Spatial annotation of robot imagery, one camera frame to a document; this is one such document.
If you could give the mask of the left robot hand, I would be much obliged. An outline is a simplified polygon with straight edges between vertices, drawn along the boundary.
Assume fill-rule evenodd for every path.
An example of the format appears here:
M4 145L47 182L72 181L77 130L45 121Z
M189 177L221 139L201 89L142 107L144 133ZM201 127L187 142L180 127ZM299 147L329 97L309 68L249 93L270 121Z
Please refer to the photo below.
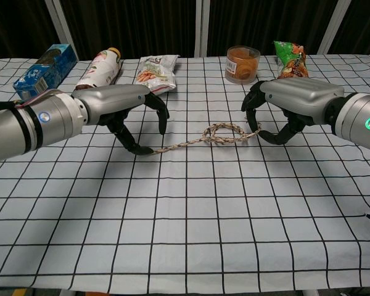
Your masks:
M141 84L112 84L97 88L75 90L72 97L80 100L88 113L88 125L108 127L123 147L134 155L150 155L150 147L140 146L125 126L129 112L140 105L155 110L158 116L158 129L166 133L169 111L160 97L147 86Z

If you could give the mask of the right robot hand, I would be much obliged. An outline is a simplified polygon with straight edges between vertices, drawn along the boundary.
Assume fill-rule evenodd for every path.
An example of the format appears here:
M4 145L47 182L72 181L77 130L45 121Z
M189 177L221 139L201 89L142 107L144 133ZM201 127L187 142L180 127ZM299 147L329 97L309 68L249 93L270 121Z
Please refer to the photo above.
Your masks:
M245 96L241 111L246 113L254 133L270 144L281 145L306 126L335 123L346 101L341 86L311 78L280 78L255 83ZM262 130L257 122L257 108L267 102L279 107L287 118L278 134Z

